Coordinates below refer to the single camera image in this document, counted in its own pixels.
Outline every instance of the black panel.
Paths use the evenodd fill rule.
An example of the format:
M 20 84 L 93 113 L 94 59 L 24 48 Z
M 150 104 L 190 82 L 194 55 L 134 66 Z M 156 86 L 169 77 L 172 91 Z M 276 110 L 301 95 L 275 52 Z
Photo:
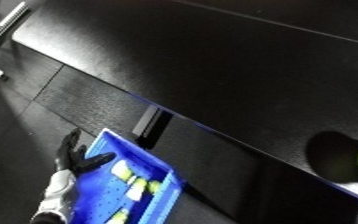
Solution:
M 212 207 L 236 221 L 245 221 L 255 212 L 249 204 L 250 195 L 260 187 L 255 181 L 264 175 L 263 167 L 272 163 L 249 148 L 177 117 L 150 153 L 175 167 L 195 188 L 195 197 L 205 197 Z
M 358 141 L 358 43 L 180 3 L 103 0 L 48 1 L 14 39 L 312 174 L 320 164 L 308 155 L 338 143 L 311 147 L 320 134 Z M 358 195 L 353 183 L 358 172 L 338 186 Z
M 189 0 L 214 10 L 358 41 L 358 0 Z
M 147 109 L 139 99 L 70 67 L 36 101 L 93 135 L 108 127 L 127 138 Z

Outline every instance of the dark table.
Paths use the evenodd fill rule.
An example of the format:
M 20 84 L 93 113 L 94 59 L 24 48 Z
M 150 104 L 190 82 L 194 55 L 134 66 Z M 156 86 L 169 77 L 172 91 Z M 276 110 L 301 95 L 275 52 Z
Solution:
M 49 0 L 13 39 L 358 197 L 358 42 L 106 0 Z

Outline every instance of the finger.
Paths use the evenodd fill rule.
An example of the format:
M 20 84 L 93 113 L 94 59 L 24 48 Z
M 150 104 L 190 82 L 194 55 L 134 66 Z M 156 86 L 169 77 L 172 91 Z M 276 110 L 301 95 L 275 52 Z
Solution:
M 81 161 L 77 164 L 75 172 L 77 175 L 86 173 L 95 169 L 100 168 L 102 165 L 112 161 L 116 157 L 115 153 L 105 153 L 101 155 L 94 156 L 92 158 Z
M 76 164 L 78 164 L 85 159 L 85 153 L 87 150 L 88 148 L 86 145 L 81 145 L 77 150 L 72 152 L 71 158 L 75 161 Z

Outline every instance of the gloved hand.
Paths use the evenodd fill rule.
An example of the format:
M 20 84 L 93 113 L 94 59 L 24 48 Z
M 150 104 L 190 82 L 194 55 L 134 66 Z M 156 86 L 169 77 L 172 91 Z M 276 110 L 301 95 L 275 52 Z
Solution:
M 59 149 L 55 160 L 56 173 L 51 177 L 44 193 L 38 212 L 33 216 L 31 224 L 68 224 L 73 217 L 73 206 L 78 198 L 75 189 L 77 177 L 82 173 L 98 169 L 115 158 L 114 153 L 105 153 L 85 159 L 85 145 L 75 149 L 81 131 L 73 130 L 67 135 Z

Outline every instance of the yellow object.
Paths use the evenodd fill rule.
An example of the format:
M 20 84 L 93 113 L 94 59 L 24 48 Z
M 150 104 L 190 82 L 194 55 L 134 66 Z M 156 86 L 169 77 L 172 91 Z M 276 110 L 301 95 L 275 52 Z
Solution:
M 128 164 L 125 160 L 118 161 L 113 168 L 111 168 L 111 173 L 116 175 L 124 182 L 128 182 L 130 178 L 133 176 L 133 172 L 129 169 Z
M 150 181 L 149 184 L 147 185 L 147 189 L 153 195 L 156 194 L 160 190 L 160 187 L 161 187 L 161 182 L 156 181 L 156 180 Z
M 140 201 L 146 189 L 146 185 L 147 181 L 145 179 L 137 178 L 125 195 L 133 201 Z
M 129 211 L 127 209 L 120 209 L 106 222 L 106 224 L 125 224 L 128 220 Z

